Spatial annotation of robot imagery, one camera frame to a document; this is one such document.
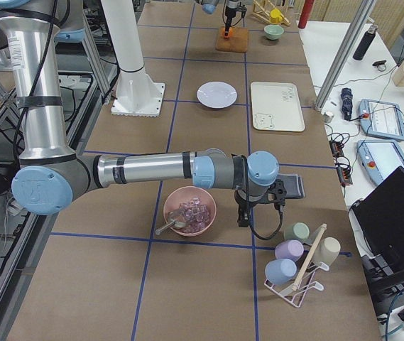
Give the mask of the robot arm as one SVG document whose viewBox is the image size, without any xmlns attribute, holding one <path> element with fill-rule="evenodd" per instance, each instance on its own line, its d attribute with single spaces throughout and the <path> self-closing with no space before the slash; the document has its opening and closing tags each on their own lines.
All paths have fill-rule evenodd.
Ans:
<svg viewBox="0 0 404 341">
<path fill-rule="evenodd" d="M 199 0 L 196 1 L 196 3 L 202 7 L 202 10 L 206 14 L 213 14 L 217 9 L 219 0 Z M 224 23 L 222 33 L 223 36 L 227 38 L 230 35 L 231 28 L 245 17 L 247 8 L 241 1 L 227 0 L 224 1 L 222 12 L 222 20 Z"/>
<path fill-rule="evenodd" d="M 199 188 L 232 189 L 242 227 L 250 225 L 257 204 L 283 209 L 278 162 L 266 151 L 231 157 L 215 148 L 116 158 L 76 155 L 67 142 L 55 43 L 84 39 L 81 1 L 0 1 L 0 29 L 8 41 L 24 137 L 11 189 L 27 211 L 53 215 L 97 188 L 174 178 L 190 179 Z"/>
</svg>

